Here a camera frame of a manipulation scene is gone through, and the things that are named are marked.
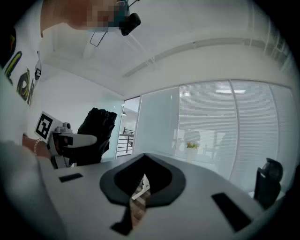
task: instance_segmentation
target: potted plant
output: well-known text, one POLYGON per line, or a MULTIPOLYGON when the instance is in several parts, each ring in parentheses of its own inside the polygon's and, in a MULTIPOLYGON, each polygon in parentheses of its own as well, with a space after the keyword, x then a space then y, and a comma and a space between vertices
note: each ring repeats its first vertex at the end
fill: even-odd
POLYGON ((198 151, 198 144, 197 143, 192 143, 192 142, 188 142, 187 143, 187 161, 188 162, 192 162, 195 161, 196 159, 196 154, 198 151))

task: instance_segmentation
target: black rectangle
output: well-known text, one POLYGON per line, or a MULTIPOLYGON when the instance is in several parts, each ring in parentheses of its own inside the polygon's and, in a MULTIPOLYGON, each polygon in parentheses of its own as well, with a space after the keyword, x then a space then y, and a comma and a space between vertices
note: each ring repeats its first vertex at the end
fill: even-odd
POLYGON ((218 193, 211 197, 236 232, 251 223, 246 214, 225 193, 218 193))
POLYGON ((72 181, 74 179, 81 178, 81 177, 83 177, 83 176, 80 173, 74 173, 71 175, 59 177, 59 179, 61 182, 68 182, 68 181, 72 181))

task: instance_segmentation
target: black office chair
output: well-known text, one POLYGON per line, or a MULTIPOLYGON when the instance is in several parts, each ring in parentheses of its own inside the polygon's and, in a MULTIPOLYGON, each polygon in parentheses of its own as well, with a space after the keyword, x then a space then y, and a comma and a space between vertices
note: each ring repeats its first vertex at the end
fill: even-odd
POLYGON ((282 175, 282 165, 270 158, 267 158, 267 163, 262 169, 257 168, 254 199, 263 208, 269 208, 276 201, 281 189, 282 175))

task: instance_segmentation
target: bracelet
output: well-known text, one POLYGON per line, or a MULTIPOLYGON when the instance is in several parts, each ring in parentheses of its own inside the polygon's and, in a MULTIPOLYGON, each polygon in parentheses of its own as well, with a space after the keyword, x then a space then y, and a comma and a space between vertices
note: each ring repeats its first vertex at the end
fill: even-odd
POLYGON ((37 156, 37 146, 38 146, 39 141, 41 141, 40 138, 38 138, 38 139, 36 140, 36 143, 34 144, 34 147, 33 147, 33 153, 34 153, 36 156, 37 156))

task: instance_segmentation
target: robotic arm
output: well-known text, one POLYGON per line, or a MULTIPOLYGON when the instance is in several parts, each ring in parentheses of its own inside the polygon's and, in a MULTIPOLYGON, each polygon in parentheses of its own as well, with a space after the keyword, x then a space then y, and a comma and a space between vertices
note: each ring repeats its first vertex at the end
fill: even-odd
POLYGON ((45 112, 39 117, 35 134, 47 143, 54 168, 70 167, 73 163, 68 159, 73 156, 74 149, 97 142, 93 135, 74 134, 70 123, 63 123, 45 112))

